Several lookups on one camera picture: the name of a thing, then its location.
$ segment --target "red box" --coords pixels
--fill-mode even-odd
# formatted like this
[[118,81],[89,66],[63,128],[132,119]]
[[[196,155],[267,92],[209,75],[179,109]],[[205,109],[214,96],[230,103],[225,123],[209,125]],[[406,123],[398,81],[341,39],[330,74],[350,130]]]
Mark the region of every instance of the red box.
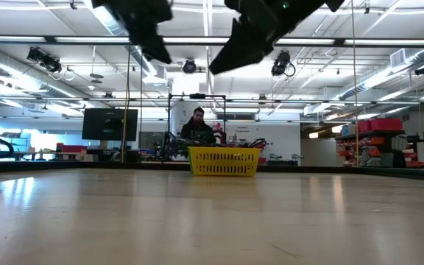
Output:
[[360,133],[371,131],[371,121],[360,121],[358,122],[358,131]]
[[375,119],[370,121],[372,130],[402,130],[401,119]]
[[62,152],[78,152],[81,153],[82,150],[87,150],[87,146],[66,146],[62,147]]

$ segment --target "plastic basket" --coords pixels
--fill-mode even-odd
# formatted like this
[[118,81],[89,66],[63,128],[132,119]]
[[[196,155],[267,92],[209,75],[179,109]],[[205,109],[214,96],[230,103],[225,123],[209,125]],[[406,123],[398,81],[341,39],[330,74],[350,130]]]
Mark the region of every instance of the plastic basket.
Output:
[[256,174],[259,148],[189,147],[191,170],[198,176],[244,176]]

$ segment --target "storage rack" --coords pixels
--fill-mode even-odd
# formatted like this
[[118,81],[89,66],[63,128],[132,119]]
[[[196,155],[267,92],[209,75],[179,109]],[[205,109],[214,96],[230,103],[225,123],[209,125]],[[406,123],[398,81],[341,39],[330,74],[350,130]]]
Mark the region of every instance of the storage rack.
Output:
[[[392,152],[392,138],[397,135],[405,134],[402,130],[375,130],[359,133],[359,146],[373,146],[378,152],[373,152],[374,157],[382,153]],[[337,152],[339,156],[345,158],[343,166],[355,166],[356,163],[356,134],[346,135],[335,138]]]

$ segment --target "wall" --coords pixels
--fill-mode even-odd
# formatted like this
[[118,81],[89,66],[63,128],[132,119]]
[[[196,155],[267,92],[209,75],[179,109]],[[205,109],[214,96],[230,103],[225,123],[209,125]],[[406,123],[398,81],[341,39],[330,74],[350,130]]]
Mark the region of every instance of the wall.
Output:
[[336,141],[302,139],[302,166],[341,166],[337,162]]
[[283,160],[291,160],[292,154],[300,155],[300,124],[267,124],[267,123],[227,123],[228,136],[253,142],[265,138],[268,143],[266,152],[281,155]]
[[[424,111],[411,111],[410,119],[403,123],[403,129],[409,135],[417,135],[420,132],[420,137],[424,138]],[[424,143],[418,144],[419,161],[424,162]]]
[[[31,130],[70,130],[70,131],[82,131],[83,120],[79,119],[0,119],[0,128],[5,129],[31,129]],[[142,123],[142,131],[144,132],[165,132],[166,121],[144,121]],[[140,132],[140,123],[137,124],[137,138]],[[83,141],[81,135],[39,135],[41,141],[62,141],[65,144],[70,145],[88,145],[88,141]],[[133,149],[138,148],[138,142],[129,142],[127,145],[132,146]],[[47,147],[54,149],[54,144],[48,144]],[[109,147],[118,147],[120,142],[110,141]]]

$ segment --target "shelf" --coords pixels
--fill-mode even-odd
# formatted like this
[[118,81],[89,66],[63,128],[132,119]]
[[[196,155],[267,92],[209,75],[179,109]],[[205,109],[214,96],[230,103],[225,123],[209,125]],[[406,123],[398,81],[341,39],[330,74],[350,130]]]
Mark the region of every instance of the shelf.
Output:
[[[405,134],[405,131],[402,130],[378,130],[371,132],[360,132],[359,138],[367,137],[367,136],[396,136]],[[346,135],[341,137],[336,137],[335,140],[351,140],[356,139],[356,135]]]

